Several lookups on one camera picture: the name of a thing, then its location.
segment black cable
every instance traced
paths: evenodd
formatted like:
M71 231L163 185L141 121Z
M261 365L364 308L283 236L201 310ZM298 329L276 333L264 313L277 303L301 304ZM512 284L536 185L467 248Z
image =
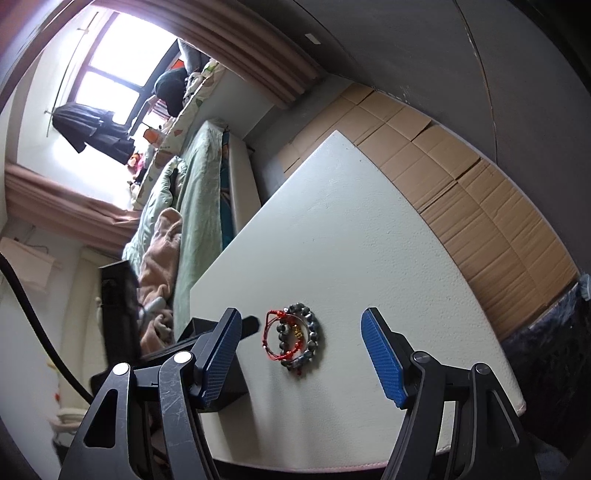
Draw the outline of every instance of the black cable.
M45 330L43 330L43 327L39 322L39 318L37 318L37 314L35 314L35 310L33 310L33 306L31 305L31 302L29 301L27 294L25 293L22 287L21 282L17 277L17 274L14 273L12 266L10 265L8 260L6 260L6 257L4 257L4 255L2 255L1 253L0 271L6 278L8 284L10 285L10 288L12 288L12 291L14 292L15 297L17 298L18 303L22 308L22 311L25 313L27 320L31 324L33 332L35 332L35 335L37 335L37 339L41 343L43 349L47 352L47 355L49 355L49 358L51 359L53 364L56 366L56 368L59 370L62 376L67 380L67 382L72 386L72 388L74 388L74 390L76 390L79 393L79 395L82 398L84 398L84 400L86 400L89 404L92 403L92 401L94 400L93 396L90 395L90 393L88 393L88 391L82 386L82 384L78 382L76 377L72 375L72 372L68 370L66 364L61 360L60 355L56 352L56 349L53 348L53 345L51 344L49 337L47 336Z

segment window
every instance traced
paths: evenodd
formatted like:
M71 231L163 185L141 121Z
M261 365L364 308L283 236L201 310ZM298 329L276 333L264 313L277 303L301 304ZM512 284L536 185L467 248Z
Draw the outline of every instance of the window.
M113 13L90 48L69 101L113 111L115 122L131 126L156 79L178 53L176 36L139 18Z

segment blue gripper pad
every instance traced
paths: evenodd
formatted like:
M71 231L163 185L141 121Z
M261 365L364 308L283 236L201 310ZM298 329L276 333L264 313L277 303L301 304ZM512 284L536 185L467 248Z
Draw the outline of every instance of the blue gripper pad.
M386 397L393 400L398 408L402 408L408 398L404 391L402 366L369 310L361 316L361 337Z
M211 360L203 369L201 398L207 408L219 397L226 374L242 336L242 317L237 313L223 333Z

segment window frame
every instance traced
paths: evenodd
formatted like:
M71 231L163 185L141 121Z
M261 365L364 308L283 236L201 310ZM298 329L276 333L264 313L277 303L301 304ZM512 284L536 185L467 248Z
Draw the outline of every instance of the window frame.
M174 42L170 46L170 48L167 50L167 52L164 54L164 56L162 57L162 59L160 60L158 65L156 65L156 68L151 73L150 77L148 78L145 85L143 85L143 86L137 85L133 82L130 82L129 80L122 79L116 75L105 72L104 70L93 67L90 64L90 62L92 61L92 57L94 56L96 49L99 47L100 42L103 40L105 34L107 33L107 31L109 30L109 28L111 27L111 25L113 24L115 19L117 19L118 16L119 16L119 12L113 12L110 15L108 20L105 22L105 25L103 25L103 27L101 28L99 34L96 36L96 39L94 40L93 44L90 46L90 49L88 50L88 53L86 54L86 57L84 58L84 61L82 62L82 65L80 66L80 70L76 74L76 78L74 79L74 82L72 84L72 89L70 91L70 94L68 95L67 101L68 102L75 102L76 101L76 95L78 94L78 90L80 89L80 85L82 84L82 80L84 79L84 76L86 75L86 73L92 72L92 73L96 73L98 75L101 75L104 78L112 80L113 82L119 83L120 85L123 85L123 86L127 87L128 89L139 93L138 99L136 100L133 108L131 109L131 111L127 117L127 120L124 123L124 125L126 127L131 127L132 121L134 120L134 118L136 116L138 116L140 114L142 106L144 105L145 101L152 96L154 84L156 83L156 80L158 80L158 77L160 77L160 75L162 75L164 72L166 72L166 70L168 70L179 58L180 49L178 47L178 42ZM146 114L147 114L147 112L145 112L142 115L142 118L138 118L137 121L134 123L134 126L132 128L134 131L130 132L131 135L133 135L135 133L135 131L139 127L140 123L142 122L143 117Z

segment black clothing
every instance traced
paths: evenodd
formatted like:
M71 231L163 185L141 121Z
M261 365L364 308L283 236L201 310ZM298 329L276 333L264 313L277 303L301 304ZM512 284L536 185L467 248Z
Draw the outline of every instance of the black clothing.
M78 153L90 145L126 164L135 150L127 127L114 123L107 110L69 102L55 109L51 123Z
M183 110L185 80L189 75L184 67L164 72L154 85L154 95L164 100L170 116L177 117Z

